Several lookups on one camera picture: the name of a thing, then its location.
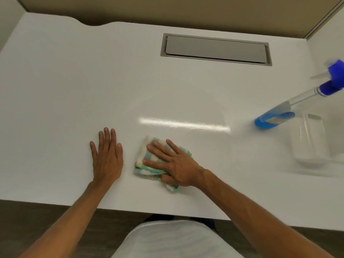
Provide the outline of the striped green white cleaning cloth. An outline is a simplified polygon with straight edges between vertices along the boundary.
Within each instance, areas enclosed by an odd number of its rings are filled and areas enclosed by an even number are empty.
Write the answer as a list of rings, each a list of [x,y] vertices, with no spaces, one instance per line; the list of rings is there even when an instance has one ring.
[[[161,169],[154,169],[152,167],[146,166],[144,164],[144,160],[150,160],[154,162],[163,163],[164,161],[158,158],[156,155],[148,151],[147,145],[150,144],[152,147],[154,146],[154,141],[157,141],[162,146],[166,147],[172,152],[175,152],[172,147],[166,142],[166,140],[161,140],[156,137],[150,137],[146,136],[144,138],[143,144],[140,147],[139,153],[137,155],[136,161],[135,161],[135,170],[134,173],[138,176],[149,178],[152,180],[157,180],[161,182],[161,175],[169,175],[168,172],[161,170]]]

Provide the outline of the person's right forearm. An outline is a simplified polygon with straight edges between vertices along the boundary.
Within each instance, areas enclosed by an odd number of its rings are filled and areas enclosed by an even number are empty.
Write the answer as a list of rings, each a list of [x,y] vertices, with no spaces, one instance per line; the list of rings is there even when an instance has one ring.
[[[201,171],[196,187],[221,208],[262,257],[334,258],[211,171]]]

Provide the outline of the person's left forearm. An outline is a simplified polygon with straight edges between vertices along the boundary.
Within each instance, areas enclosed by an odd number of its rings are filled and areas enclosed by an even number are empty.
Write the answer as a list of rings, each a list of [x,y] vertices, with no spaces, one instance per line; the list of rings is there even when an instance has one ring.
[[[76,202],[18,258],[69,258],[111,184],[92,181]]]

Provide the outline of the clear spray bottle blue trigger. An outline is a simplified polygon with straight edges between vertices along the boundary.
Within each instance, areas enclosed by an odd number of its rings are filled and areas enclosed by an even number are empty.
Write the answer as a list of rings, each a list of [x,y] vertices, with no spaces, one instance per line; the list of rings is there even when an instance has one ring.
[[[290,119],[298,113],[318,104],[323,99],[344,89],[344,61],[337,60],[328,65],[329,80],[301,93],[265,112],[254,120],[260,129],[271,129]]]

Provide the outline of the person's right hand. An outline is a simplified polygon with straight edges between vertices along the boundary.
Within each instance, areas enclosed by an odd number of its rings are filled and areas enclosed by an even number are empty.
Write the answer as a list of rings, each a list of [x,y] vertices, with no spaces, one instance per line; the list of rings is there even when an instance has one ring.
[[[180,186],[193,186],[201,189],[202,182],[204,182],[205,169],[187,154],[185,156],[172,156],[168,162],[163,163],[144,160],[144,164],[168,172],[178,181]]]

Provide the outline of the person's white shirt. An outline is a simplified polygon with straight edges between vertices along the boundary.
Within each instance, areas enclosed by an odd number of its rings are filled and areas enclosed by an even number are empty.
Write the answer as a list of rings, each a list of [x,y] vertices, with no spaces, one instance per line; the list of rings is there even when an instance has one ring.
[[[151,221],[135,227],[111,258],[244,258],[206,225]]]

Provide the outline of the clear plastic container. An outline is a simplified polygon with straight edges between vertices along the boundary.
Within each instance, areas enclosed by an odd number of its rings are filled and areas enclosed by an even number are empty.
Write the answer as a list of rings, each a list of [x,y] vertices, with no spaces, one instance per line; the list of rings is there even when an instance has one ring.
[[[289,121],[294,158],[306,165],[344,166],[344,117],[303,113]]]

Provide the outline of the person's left hand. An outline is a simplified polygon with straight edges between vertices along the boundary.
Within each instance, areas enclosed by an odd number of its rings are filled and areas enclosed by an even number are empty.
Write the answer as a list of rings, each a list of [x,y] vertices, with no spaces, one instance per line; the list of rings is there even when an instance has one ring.
[[[114,129],[109,129],[111,133],[111,144],[109,153],[104,152],[104,131],[100,131],[98,136],[98,156],[97,161],[92,162],[93,187],[109,189],[113,183],[121,176],[124,160],[117,160],[116,145],[117,137]]]

